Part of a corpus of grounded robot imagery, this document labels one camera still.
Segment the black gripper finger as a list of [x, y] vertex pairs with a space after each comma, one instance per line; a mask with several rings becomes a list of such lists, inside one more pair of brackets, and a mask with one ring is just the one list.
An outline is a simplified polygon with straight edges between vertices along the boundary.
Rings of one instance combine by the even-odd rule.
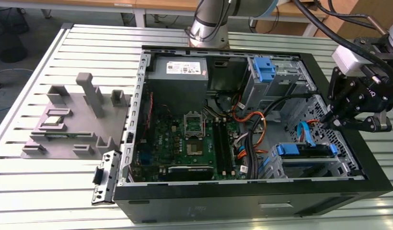
[[354, 102], [349, 97], [355, 91], [355, 78], [347, 77], [338, 67], [333, 68], [329, 90], [327, 90], [327, 99], [330, 104], [327, 106], [327, 113], [321, 118], [322, 126], [331, 127], [335, 120], [342, 122], [345, 119], [349, 119], [354, 112]]
[[358, 131], [392, 131], [392, 123], [386, 112], [374, 113], [367, 116], [365, 120], [359, 120], [354, 117], [335, 119], [333, 121], [333, 126]]

